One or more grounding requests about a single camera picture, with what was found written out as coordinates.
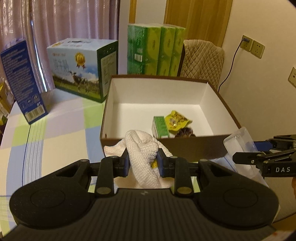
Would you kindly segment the person's hand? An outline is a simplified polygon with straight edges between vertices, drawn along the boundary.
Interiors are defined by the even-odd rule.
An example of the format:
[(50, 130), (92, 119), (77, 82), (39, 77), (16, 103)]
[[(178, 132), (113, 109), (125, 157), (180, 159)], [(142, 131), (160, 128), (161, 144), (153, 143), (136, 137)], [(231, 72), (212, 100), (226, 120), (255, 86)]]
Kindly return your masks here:
[(293, 191), (296, 192), (296, 177), (292, 178), (292, 188), (293, 188)]

